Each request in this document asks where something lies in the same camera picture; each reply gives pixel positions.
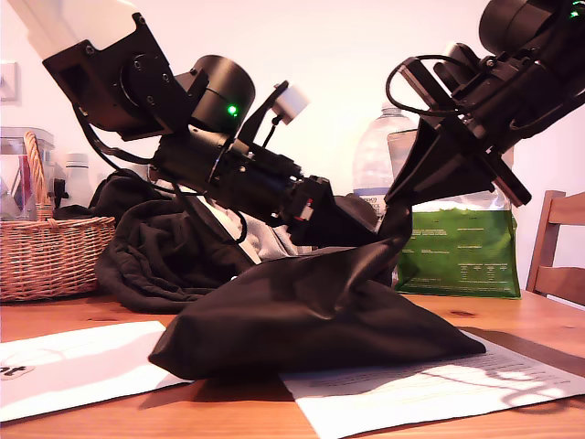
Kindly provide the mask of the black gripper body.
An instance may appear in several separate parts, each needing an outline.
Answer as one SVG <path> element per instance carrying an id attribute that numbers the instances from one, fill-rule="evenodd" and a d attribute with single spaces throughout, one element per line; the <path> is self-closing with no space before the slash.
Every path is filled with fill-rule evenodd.
<path id="1" fill-rule="evenodd" d="M 323 236 L 332 221 L 326 179 L 305 177 L 288 157 L 227 136 L 207 140 L 207 194 L 224 208 L 288 226 L 294 238 Z"/>
<path id="2" fill-rule="evenodd" d="M 531 199 L 503 155 L 572 110 L 572 35 L 542 31 L 514 45 L 499 44 L 478 59 L 465 45 L 438 59 L 433 72 L 411 57 L 400 74 L 428 105 L 419 112 L 465 157 L 473 157 L 516 206 Z"/>

